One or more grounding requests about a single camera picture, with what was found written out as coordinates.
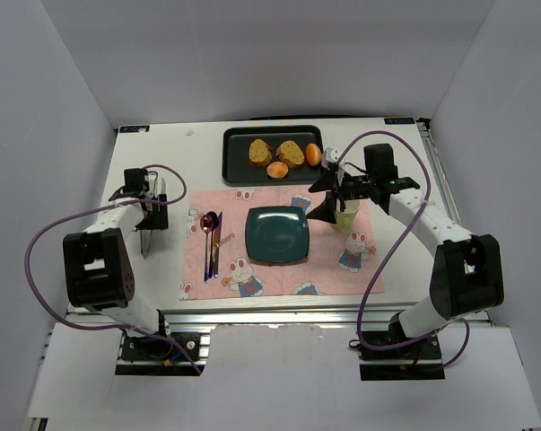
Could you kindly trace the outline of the bread slice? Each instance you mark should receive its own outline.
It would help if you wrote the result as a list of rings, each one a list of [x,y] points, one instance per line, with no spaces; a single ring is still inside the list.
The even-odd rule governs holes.
[[[249,164],[253,167],[266,167],[272,162],[273,149],[262,139],[255,139],[249,146]]]
[[[292,140],[282,142],[276,152],[280,162],[286,164],[289,169],[300,169],[305,164],[305,155],[301,148]]]

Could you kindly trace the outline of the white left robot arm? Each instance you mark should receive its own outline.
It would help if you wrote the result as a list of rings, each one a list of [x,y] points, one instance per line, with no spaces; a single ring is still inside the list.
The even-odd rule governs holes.
[[[135,290],[127,252],[130,234],[138,233],[141,254],[148,255],[153,233],[169,227],[166,182],[145,168],[124,171],[124,185],[111,195],[110,208],[80,233],[63,240],[67,296],[71,305],[99,312],[125,325],[131,337],[165,336],[160,311]]]

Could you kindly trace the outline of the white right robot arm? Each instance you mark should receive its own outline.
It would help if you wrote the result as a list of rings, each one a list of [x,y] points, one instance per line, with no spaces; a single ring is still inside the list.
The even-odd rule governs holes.
[[[334,223],[337,208],[368,199],[403,224],[433,257],[429,294],[399,313],[389,326],[390,340],[403,343],[432,333],[460,317],[502,304],[500,245],[490,234],[476,235],[456,224],[425,196],[420,185],[402,177],[388,144],[364,149],[365,173],[345,172],[338,151],[322,155],[323,173],[310,186],[323,191],[323,203],[310,219]]]

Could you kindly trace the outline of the green paper cup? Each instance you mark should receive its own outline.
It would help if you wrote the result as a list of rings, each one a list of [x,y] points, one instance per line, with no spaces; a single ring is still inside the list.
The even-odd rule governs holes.
[[[336,202],[335,228],[342,233],[350,233],[353,222],[360,211],[361,202],[359,200],[346,200],[344,205],[341,207],[341,202]]]

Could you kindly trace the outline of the orange glossy bun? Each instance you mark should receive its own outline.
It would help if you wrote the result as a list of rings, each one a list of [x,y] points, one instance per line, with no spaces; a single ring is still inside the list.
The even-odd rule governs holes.
[[[320,148],[314,144],[307,144],[305,148],[305,158],[309,166],[316,167],[321,164],[322,161],[322,152]]]

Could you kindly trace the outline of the iridescent purple spoon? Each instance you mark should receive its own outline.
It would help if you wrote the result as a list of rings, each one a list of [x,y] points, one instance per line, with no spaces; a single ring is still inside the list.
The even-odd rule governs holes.
[[[214,230],[219,225],[219,217],[214,211],[209,211],[202,215],[200,219],[200,226],[205,234],[205,265],[204,265],[204,281],[207,282],[210,279],[210,266],[212,257],[212,236]]]

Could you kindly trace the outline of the small round bun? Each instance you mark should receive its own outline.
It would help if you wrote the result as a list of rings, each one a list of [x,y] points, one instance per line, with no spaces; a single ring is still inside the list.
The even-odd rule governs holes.
[[[282,162],[273,162],[266,167],[266,174],[271,179],[283,179],[287,176],[288,172],[288,166]]]

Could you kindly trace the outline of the dark teal square plate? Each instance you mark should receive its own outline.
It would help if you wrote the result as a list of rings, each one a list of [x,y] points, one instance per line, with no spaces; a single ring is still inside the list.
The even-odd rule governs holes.
[[[293,264],[308,258],[310,229],[299,207],[253,207],[245,223],[245,246],[251,260]]]

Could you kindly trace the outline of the iridescent knife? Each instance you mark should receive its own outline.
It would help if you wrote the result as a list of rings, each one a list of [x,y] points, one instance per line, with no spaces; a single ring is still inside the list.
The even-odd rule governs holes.
[[[222,226],[223,226],[223,213],[218,215],[218,224],[214,230],[214,239],[213,239],[213,265],[212,265],[212,275],[213,277],[219,277],[219,256],[220,256],[220,246],[221,246],[221,236],[222,236]]]

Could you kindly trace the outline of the black baking tray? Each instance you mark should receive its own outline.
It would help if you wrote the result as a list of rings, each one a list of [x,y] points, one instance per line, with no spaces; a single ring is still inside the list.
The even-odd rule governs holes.
[[[308,144],[315,144],[323,150],[321,131],[311,125],[263,126],[230,128],[223,134],[222,177],[227,185],[232,186],[269,186],[269,185],[311,185],[323,172],[318,165],[306,163],[296,170],[289,170],[283,179],[272,179],[266,173],[266,167],[255,167],[249,162],[249,147],[256,140],[262,139],[275,151],[287,140],[295,142],[303,152]]]

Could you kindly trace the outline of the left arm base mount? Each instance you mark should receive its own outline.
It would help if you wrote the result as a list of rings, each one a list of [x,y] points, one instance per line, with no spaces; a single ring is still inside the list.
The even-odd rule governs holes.
[[[206,356],[199,332],[173,332],[170,336],[180,348],[155,339],[124,336],[118,350],[115,375],[118,376],[198,376],[196,369],[184,356],[185,352],[196,367],[203,371]]]

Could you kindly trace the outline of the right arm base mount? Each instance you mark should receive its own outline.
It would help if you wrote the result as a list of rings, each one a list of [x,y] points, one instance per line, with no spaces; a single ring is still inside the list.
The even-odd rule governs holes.
[[[359,357],[360,378],[363,382],[438,381],[445,379],[440,343],[436,335],[416,341],[405,347],[387,347],[406,341],[394,329],[366,330],[364,342],[376,350],[365,347],[359,338],[348,343]]]

